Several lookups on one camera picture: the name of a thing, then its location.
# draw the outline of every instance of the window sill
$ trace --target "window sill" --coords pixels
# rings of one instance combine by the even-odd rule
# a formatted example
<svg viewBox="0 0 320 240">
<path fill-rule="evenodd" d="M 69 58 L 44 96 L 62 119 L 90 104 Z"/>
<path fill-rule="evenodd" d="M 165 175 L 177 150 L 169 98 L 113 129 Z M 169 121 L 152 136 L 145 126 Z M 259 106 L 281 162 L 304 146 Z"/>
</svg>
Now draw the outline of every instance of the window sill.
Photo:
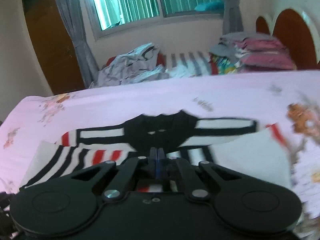
<svg viewBox="0 0 320 240">
<path fill-rule="evenodd" d="M 113 36 L 118 33 L 125 33 L 127 31 L 132 31 L 134 29 L 145 28 L 155 25 L 165 25 L 171 23 L 182 23 L 197 20 L 211 20 L 211 19 L 222 19 L 223 14 L 221 13 L 208 13 L 208 12 L 196 12 L 190 14 L 190 12 L 179 13 L 170 17 L 162 18 L 160 16 L 143 19 L 131 23 L 126 23 L 120 26 L 113 27 L 104 31 L 99 31 L 96 35 L 96 41 L 101 38 L 107 38 L 108 36 Z"/>
</svg>

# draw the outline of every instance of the gray curtain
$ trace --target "gray curtain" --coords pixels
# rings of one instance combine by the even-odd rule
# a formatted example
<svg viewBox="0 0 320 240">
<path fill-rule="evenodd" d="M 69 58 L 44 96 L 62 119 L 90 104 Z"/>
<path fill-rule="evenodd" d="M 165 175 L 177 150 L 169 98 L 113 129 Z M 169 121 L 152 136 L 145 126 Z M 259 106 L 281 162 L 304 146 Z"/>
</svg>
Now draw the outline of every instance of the gray curtain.
<svg viewBox="0 0 320 240">
<path fill-rule="evenodd" d="M 80 0 L 56 0 L 59 13 L 75 47 L 84 86 L 88 88 L 98 77 L 98 65 L 88 46 Z"/>
<path fill-rule="evenodd" d="M 240 0 L 224 0 L 223 34 L 243 31 L 239 3 Z"/>
</svg>

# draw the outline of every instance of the black collar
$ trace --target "black collar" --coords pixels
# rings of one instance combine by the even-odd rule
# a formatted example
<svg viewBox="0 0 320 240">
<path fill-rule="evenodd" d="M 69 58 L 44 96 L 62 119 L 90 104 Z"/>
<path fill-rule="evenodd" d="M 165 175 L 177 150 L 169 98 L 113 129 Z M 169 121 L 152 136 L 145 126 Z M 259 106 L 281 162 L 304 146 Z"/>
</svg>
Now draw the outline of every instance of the black collar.
<svg viewBox="0 0 320 240">
<path fill-rule="evenodd" d="M 166 153 L 176 151 L 193 135 L 197 117 L 184 111 L 158 116 L 139 115 L 124 123 L 126 141 L 139 152 L 149 152 L 151 147 L 163 148 Z"/>
</svg>

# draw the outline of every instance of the striped bed sheet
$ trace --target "striped bed sheet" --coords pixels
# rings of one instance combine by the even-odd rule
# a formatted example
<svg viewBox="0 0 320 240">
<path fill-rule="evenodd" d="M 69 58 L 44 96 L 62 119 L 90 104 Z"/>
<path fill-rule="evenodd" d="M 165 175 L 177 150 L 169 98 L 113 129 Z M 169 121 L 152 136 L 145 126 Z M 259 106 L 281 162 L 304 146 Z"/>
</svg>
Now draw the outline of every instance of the striped bed sheet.
<svg viewBox="0 0 320 240">
<path fill-rule="evenodd" d="M 208 52 L 184 52 L 164 55 L 167 71 L 185 70 L 186 76 L 209 76 L 212 74 Z"/>
</svg>

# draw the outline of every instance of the pile of clothes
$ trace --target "pile of clothes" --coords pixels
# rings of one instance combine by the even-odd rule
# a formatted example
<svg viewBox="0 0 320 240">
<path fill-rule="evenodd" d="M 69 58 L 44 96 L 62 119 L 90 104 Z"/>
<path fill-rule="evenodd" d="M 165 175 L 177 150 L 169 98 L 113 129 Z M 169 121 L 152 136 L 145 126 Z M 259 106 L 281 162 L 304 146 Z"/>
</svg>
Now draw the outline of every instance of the pile of clothes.
<svg viewBox="0 0 320 240">
<path fill-rule="evenodd" d="M 218 74 L 296 69 L 287 47 L 262 33 L 224 35 L 210 53 Z"/>
<path fill-rule="evenodd" d="M 135 84 L 169 78 L 163 65 L 157 65 L 159 47 L 144 44 L 127 54 L 118 55 L 110 65 L 99 71 L 97 82 L 90 88 Z"/>
</svg>

